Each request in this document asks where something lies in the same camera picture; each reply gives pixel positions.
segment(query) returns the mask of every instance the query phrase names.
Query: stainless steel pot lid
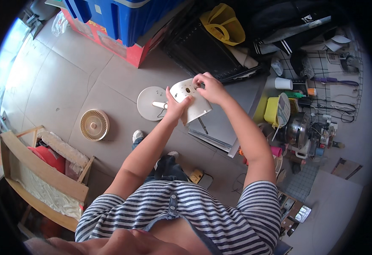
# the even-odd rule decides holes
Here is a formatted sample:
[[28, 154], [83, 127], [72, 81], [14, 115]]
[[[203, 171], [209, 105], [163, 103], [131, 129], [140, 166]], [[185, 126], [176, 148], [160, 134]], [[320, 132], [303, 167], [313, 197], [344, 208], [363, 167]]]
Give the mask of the stainless steel pot lid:
[[287, 141], [290, 145], [302, 149], [309, 136], [310, 117], [307, 113], [291, 115], [287, 124]]

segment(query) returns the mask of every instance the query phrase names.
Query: fan base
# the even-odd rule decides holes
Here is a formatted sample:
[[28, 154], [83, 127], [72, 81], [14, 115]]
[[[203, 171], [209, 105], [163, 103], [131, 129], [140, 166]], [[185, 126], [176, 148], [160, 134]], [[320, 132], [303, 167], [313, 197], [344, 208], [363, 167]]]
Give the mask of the fan base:
[[166, 110], [153, 106], [152, 102], [166, 102], [166, 91], [157, 86], [148, 87], [141, 91], [137, 100], [137, 108], [140, 115], [152, 121], [161, 120], [166, 114]]

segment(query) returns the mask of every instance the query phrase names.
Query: hand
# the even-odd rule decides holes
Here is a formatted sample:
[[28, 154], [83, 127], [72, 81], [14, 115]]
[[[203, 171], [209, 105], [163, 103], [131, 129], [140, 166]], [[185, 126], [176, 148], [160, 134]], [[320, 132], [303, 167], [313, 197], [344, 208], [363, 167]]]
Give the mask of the hand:
[[182, 102], [178, 103], [170, 93], [169, 87], [167, 87], [166, 98], [168, 99], [168, 110], [163, 119], [178, 124], [178, 120], [182, 116], [184, 109], [192, 102], [193, 96], [189, 95]]
[[198, 87], [201, 82], [204, 82], [205, 88], [197, 88], [196, 90], [210, 103], [220, 105], [225, 99], [230, 97], [223, 84], [210, 73], [198, 74], [193, 78], [193, 84], [197, 84]]

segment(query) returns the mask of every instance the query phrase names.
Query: jeans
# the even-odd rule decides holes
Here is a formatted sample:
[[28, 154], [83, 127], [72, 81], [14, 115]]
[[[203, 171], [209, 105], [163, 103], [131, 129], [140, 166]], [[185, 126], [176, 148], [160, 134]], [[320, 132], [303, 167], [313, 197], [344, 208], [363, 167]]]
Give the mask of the jeans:
[[[132, 145], [132, 150], [134, 150], [135, 147], [138, 146], [138, 144], [141, 143], [142, 140], [143, 140], [142, 137], [135, 140], [135, 142]], [[156, 170], [152, 169], [152, 171], [149, 173], [149, 175], [144, 181], [144, 184], [147, 183], [148, 181], [153, 180], [189, 181], [189, 178], [182, 170], [182, 167], [180, 167], [180, 165], [175, 162], [174, 156], [164, 155], [158, 161], [158, 167], [156, 168]]]

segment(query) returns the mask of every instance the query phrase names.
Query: yellow bag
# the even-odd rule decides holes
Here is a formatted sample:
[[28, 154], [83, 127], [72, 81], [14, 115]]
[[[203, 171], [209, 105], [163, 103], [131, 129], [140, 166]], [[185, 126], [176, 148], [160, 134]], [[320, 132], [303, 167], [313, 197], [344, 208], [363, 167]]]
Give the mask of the yellow bag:
[[236, 13], [226, 4], [221, 3], [212, 11], [203, 13], [200, 21], [211, 35], [225, 44], [234, 46], [245, 40], [244, 29]]

